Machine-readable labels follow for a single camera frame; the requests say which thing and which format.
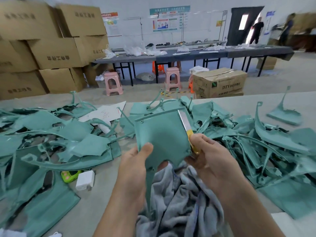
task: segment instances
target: person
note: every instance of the person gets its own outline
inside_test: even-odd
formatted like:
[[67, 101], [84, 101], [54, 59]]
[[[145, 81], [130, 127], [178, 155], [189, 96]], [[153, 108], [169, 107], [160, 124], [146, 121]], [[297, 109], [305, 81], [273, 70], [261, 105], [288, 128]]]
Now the person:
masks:
[[[203, 134], [192, 135], [190, 141], [201, 152], [196, 160], [185, 160], [217, 196], [234, 236], [285, 237], [230, 152]], [[134, 236], [145, 203], [145, 160], [153, 148], [146, 143], [139, 152], [134, 147], [122, 155], [112, 195], [93, 237]]]
[[294, 19], [295, 17], [295, 13], [292, 13], [288, 16], [287, 18], [287, 21], [283, 27], [283, 32], [281, 33], [280, 35], [280, 39], [279, 39], [279, 45], [280, 46], [285, 46], [286, 45], [286, 42], [288, 40], [288, 36], [289, 36], [289, 33], [290, 33], [290, 30], [294, 24]]
[[258, 44], [259, 41], [259, 36], [261, 35], [261, 30], [264, 27], [263, 22], [261, 21], [261, 17], [258, 18], [258, 22], [253, 25], [253, 33], [252, 33], [252, 37], [250, 39], [250, 44], [253, 43], [253, 41], [255, 41], [256, 44]]

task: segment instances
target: yellow and black floor tape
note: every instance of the yellow and black floor tape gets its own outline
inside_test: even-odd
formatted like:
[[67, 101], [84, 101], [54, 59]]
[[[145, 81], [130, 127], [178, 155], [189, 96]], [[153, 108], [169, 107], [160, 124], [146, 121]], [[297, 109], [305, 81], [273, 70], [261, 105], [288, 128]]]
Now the yellow and black floor tape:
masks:
[[[178, 91], [178, 93], [186, 93], [186, 92], [190, 92], [190, 91]], [[168, 94], [173, 94], [173, 93], [177, 93], [176, 91], [174, 92], [161, 92], [161, 95], [164, 95], [164, 96], [167, 96], [167, 97], [172, 97], [172, 96], [169, 96]]]

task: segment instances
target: yellow sign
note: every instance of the yellow sign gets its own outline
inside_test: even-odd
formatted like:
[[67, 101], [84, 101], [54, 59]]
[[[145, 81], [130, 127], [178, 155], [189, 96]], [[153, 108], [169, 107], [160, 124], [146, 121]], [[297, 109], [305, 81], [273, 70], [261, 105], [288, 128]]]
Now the yellow sign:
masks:
[[222, 24], [223, 24], [223, 21], [217, 21], [216, 22], [216, 26], [222, 26]]

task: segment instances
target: gray cloth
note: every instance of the gray cloth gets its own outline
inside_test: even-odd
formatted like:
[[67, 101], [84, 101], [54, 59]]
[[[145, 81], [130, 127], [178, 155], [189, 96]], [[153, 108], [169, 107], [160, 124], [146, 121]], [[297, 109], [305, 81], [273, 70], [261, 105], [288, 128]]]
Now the gray cloth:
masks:
[[149, 219], [140, 214], [136, 237], [212, 236], [224, 223], [219, 200], [191, 166], [176, 175], [172, 165], [155, 174]]

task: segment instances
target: floor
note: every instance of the floor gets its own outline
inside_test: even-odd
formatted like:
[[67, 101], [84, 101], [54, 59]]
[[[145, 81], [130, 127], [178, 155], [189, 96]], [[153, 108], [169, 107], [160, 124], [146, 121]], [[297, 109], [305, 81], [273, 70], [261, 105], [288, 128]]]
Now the floor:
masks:
[[[243, 58], [234, 60], [234, 69], [241, 69]], [[220, 67], [230, 67], [231, 59], [222, 58]], [[182, 62], [181, 78], [187, 80], [189, 69], [193, 67], [193, 61]], [[245, 95], [282, 93], [287, 86], [292, 86], [290, 92], [308, 92], [316, 91], [316, 54], [296, 52], [290, 61], [278, 60], [274, 70], [263, 71], [261, 77], [257, 77], [256, 69], [257, 59], [251, 60], [248, 71], [248, 78], [244, 87]], [[202, 66], [202, 60], [197, 60], [197, 65]], [[208, 68], [216, 69], [217, 62], [209, 63]], [[135, 64], [136, 75], [141, 72], [151, 72], [151, 63]], [[87, 88], [79, 93], [82, 100], [88, 101], [94, 105], [113, 104], [121, 101], [141, 102], [152, 101], [159, 93], [160, 89], [164, 89], [163, 83], [153, 84], [137, 84], [130, 86], [128, 70], [125, 69], [124, 94], [106, 96], [105, 89]], [[182, 90], [188, 91], [188, 82], [181, 82]], [[181, 93], [180, 95], [188, 95], [190, 93]], [[21, 107], [60, 107], [71, 101], [70, 94], [47, 94], [43, 96], [26, 97], [21, 99], [0, 101], [0, 108], [21, 108]]]

